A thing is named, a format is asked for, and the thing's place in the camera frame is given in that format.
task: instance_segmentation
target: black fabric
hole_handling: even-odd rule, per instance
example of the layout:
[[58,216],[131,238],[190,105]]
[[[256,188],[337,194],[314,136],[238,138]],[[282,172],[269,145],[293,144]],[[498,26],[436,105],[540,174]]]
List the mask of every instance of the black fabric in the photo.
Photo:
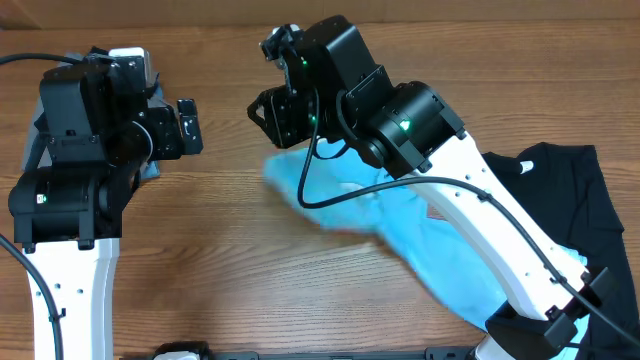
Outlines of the black fabric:
[[[538,225],[556,243],[576,249],[589,266],[608,267],[618,282],[602,311],[626,330],[639,334],[638,306],[622,232],[609,198],[595,147],[557,146],[540,143],[517,158],[484,155],[489,167]],[[534,168],[520,174],[521,161]],[[589,319],[583,345],[617,350],[640,349],[621,337],[596,316]],[[580,360],[611,360],[615,356],[580,350]]]

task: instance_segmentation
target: white arm segment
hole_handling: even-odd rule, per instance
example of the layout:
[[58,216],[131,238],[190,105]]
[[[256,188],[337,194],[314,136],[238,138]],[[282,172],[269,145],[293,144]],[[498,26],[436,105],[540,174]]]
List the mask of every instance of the white arm segment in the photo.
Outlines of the white arm segment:
[[[46,281],[60,319],[65,360],[112,360],[112,292],[120,239],[95,241],[78,250],[76,241],[39,243],[26,255]],[[38,285],[29,276],[36,360],[54,360],[49,312]]]
[[[511,196],[487,166],[470,134],[460,140],[451,137],[429,156],[433,165],[426,173],[408,176],[440,176],[468,182],[491,193],[526,229],[547,258],[580,291],[581,275],[587,270],[557,246]],[[551,282],[551,273],[516,228],[489,202],[482,202],[468,190],[444,184],[415,184],[411,189],[433,205],[469,242],[500,282],[507,301],[521,316],[548,320],[545,312],[554,305],[563,309],[572,299],[560,284]],[[482,346],[491,348],[491,357],[482,357]],[[479,359],[496,357],[492,339],[478,348]]]

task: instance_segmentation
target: wooden tabletop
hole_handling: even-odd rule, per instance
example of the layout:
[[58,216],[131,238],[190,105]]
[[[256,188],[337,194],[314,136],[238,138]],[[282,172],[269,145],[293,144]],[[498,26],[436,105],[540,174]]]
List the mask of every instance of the wooden tabletop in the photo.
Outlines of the wooden tabletop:
[[[435,87],[482,151],[595,144],[640,276],[640,21],[363,25],[394,83]],[[427,295],[374,236],[322,231],[261,178],[275,153],[246,106],[283,83],[257,46],[267,27],[0,33],[2,55],[143,46],[166,97],[195,98],[205,149],[161,164],[124,212],[114,289],[118,355],[175,340],[262,353],[470,345],[482,333]],[[20,160],[42,73],[0,68],[0,204]],[[0,229],[13,238],[0,209]],[[32,358],[25,271],[0,252],[0,358]]]

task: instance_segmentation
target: light blue cloth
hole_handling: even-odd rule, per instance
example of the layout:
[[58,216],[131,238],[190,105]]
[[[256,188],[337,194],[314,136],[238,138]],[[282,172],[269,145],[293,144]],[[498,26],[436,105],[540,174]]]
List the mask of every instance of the light blue cloth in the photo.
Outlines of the light blue cloth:
[[[331,156],[343,142],[318,144],[321,156]],[[485,321],[506,301],[489,268],[447,221],[427,216],[427,203],[407,187],[365,195],[324,209],[303,209],[297,201],[298,182],[307,150],[268,159],[264,176],[298,212],[327,230],[375,233],[416,272],[431,293],[449,310],[486,331]],[[350,149],[338,159],[314,159],[305,184],[305,200],[317,202],[362,187],[393,180],[385,170],[362,162]],[[586,258],[565,250],[586,265]],[[576,321],[580,342],[588,316]],[[554,359],[575,359],[577,349],[565,349]]]

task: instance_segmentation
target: green indicator light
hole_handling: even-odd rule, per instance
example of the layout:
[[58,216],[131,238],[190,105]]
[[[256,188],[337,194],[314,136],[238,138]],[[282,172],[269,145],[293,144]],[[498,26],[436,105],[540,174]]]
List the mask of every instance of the green indicator light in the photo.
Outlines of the green indicator light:
[[409,120],[402,120],[400,123],[400,127],[404,129],[404,131],[409,130],[409,126],[411,126],[411,122]]

